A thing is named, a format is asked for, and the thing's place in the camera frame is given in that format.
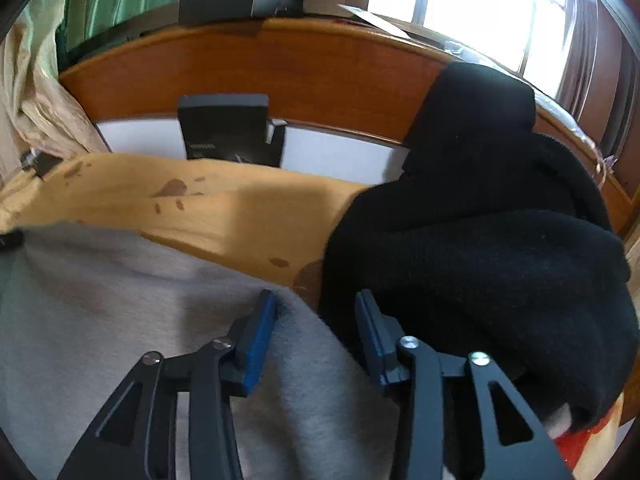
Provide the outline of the grey sweatshirt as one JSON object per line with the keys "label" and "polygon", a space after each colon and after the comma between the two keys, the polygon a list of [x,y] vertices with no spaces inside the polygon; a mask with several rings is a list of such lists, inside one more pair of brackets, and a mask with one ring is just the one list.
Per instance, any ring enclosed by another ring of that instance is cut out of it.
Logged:
{"label": "grey sweatshirt", "polygon": [[[60,472],[146,352],[180,356],[228,332],[265,283],[79,224],[26,232],[1,257],[1,427],[39,479]],[[384,479],[396,406],[291,289],[254,392],[232,414],[249,479]]]}

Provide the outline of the black knit garment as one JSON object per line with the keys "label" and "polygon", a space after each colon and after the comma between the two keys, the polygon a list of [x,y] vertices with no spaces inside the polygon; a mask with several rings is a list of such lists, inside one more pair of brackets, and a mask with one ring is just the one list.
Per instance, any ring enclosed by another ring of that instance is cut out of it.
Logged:
{"label": "black knit garment", "polygon": [[434,350],[488,354],[555,444],[608,414],[639,327],[597,185],[535,122],[527,84],[449,64],[406,135],[400,176],[358,194],[326,243],[318,312],[366,373],[363,290]]}

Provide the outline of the red cloth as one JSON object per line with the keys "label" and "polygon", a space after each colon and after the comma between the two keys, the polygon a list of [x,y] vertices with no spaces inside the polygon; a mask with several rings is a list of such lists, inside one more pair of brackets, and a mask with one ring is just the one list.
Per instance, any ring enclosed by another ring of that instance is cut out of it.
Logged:
{"label": "red cloth", "polygon": [[554,440],[575,479],[597,478],[613,456],[623,405],[621,394],[597,426],[576,434],[568,432]]}

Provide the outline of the yellow paw-print blanket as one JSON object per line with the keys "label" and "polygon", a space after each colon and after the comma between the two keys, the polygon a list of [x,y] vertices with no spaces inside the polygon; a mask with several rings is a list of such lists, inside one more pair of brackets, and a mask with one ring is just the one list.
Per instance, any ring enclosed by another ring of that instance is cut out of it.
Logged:
{"label": "yellow paw-print blanket", "polygon": [[136,231],[292,288],[315,307],[326,242],[363,185],[278,168],[89,154],[1,187],[1,229],[74,222]]}

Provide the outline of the black box on bed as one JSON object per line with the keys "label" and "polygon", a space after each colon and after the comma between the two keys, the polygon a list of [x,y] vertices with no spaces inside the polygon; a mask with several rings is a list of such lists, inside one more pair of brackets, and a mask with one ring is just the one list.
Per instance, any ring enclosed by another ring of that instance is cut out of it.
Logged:
{"label": "black box on bed", "polygon": [[178,121],[187,159],[281,165],[285,126],[275,126],[268,136],[271,122],[265,94],[183,96]]}

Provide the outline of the beige curtain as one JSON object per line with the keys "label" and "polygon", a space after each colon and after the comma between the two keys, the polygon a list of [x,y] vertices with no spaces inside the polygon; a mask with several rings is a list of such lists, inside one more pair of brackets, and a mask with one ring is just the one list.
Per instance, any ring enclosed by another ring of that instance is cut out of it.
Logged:
{"label": "beige curtain", "polygon": [[80,104],[58,81],[55,33],[66,0],[30,0],[1,43],[1,181],[30,148],[59,158],[107,146]]}

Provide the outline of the wooden headboard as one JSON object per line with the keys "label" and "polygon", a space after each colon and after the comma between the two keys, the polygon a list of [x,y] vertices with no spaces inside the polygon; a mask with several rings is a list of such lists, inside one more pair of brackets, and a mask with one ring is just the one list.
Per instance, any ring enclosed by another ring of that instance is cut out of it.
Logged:
{"label": "wooden headboard", "polygon": [[454,57],[314,18],[169,27],[88,58],[60,81],[93,122],[174,116],[187,94],[262,93],[274,117],[398,144]]}

